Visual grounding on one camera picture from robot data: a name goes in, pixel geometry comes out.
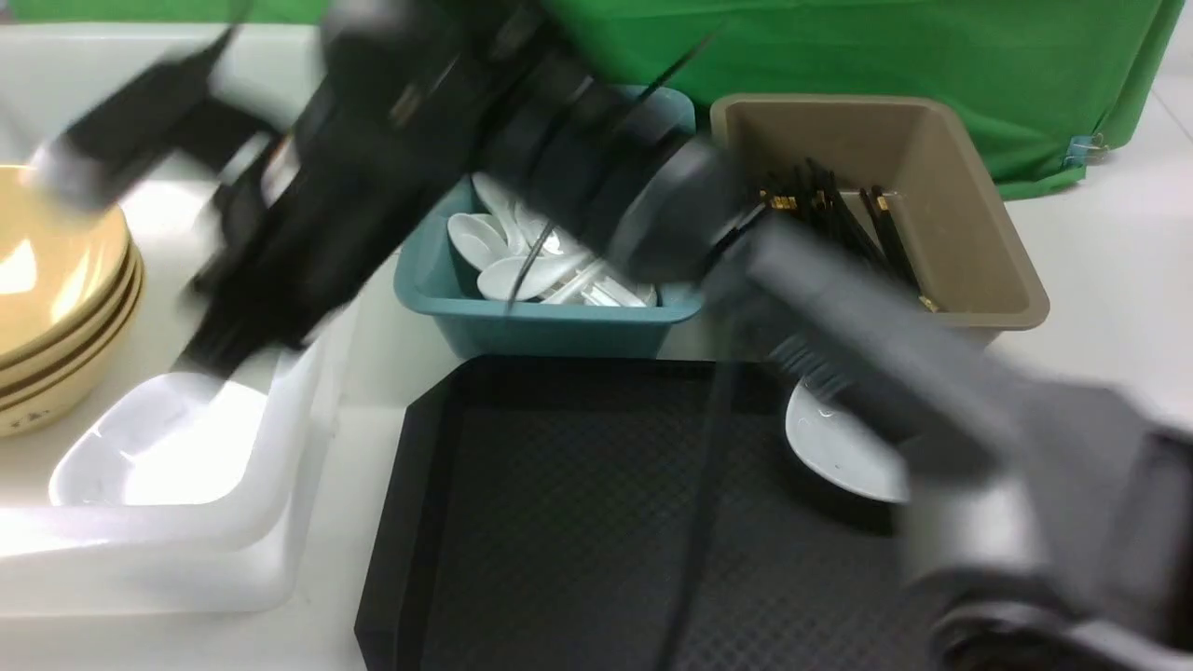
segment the black plastic tray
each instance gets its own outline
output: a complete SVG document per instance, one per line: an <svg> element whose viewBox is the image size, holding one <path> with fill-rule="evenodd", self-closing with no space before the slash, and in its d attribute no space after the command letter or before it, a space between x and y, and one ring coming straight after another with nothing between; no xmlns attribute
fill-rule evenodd
<svg viewBox="0 0 1193 671"><path fill-rule="evenodd" d="M356 633L370 671L651 670L693 513L712 364L481 358L407 414ZM746 365L679 669L929 669L880 506L792 460Z"/></svg>

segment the tan plastic bin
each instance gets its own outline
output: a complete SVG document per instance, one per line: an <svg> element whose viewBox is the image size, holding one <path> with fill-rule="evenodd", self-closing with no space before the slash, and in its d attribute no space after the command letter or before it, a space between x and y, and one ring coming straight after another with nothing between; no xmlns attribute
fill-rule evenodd
<svg viewBox="0 0 1193 671"><path fill-rule="evenodd" d="M808 158L835 171L842 196L872 238L855 190L880 185L923 293L946 324L989 340L1002 331L1034 328L1047 316L1047 294L1027 251L965 127L945 105L915 98L730 96L712 106L712 135L756 177L804 166Z"/></svg>

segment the green backdrop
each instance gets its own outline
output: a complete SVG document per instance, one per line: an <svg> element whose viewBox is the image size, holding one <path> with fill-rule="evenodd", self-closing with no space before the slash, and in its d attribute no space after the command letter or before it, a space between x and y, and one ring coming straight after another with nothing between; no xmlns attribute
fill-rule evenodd
<svg viewBox="0 0 1193 671"><path fill-rule="evenodd" d="M17 19L227 17L222 0L10 0ZM1007 197L1067 186L1075 137L1130 140L1183 0L556 0L617 79L643 82L712 30L674 81L735 92L890 93L951 105ZM311 23L326 0L256 0Z"/></svg>

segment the table surface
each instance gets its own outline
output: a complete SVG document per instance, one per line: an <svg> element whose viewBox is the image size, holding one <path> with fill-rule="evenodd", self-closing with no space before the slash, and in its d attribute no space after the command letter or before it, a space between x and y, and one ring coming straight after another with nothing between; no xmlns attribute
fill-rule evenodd
<svg viewBox="0 0 1193 671"><path fill-rule="evenodd" d="M1039 328L1000 337L1012 359L1121 386L1193 427L1193 26L1173 41L1132 142L1080 186L1009 203L1052 301ZM120 671L357 671L352 622L406 406L459 359L390 289L396 258L360 296L338 430L292 598L251 615L7 621L4 666ZM700 351L678 331L665 353Z"/></svg>

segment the white plastic tray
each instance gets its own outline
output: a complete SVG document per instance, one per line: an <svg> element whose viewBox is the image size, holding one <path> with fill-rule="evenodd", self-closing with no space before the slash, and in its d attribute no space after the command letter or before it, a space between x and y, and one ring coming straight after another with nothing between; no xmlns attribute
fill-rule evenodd
<svg viewBox="0 0 1193 671"><path fill-rule="evenodd" d="M0 103L26 131L52 133L157 55L214 30L0 27ZM230 54L228 79L297 113L314 74L242 47L248 49ZM262 91L271 86L272 94ZM26 152L25 138L0 118L0 161L18 162ZM61 423L0 441L0 616L261 610L290 593L352 310L302 357L261 357L237 374L268 396L245 474L223 498L200 505L49 505L49 475L66 449L128 389L163 373L193 328L196 315L181 312L178 297L216 240L203 213L214 185L193 177L188 166L172 162L124 203L148 289L101 386Z"/></svg>

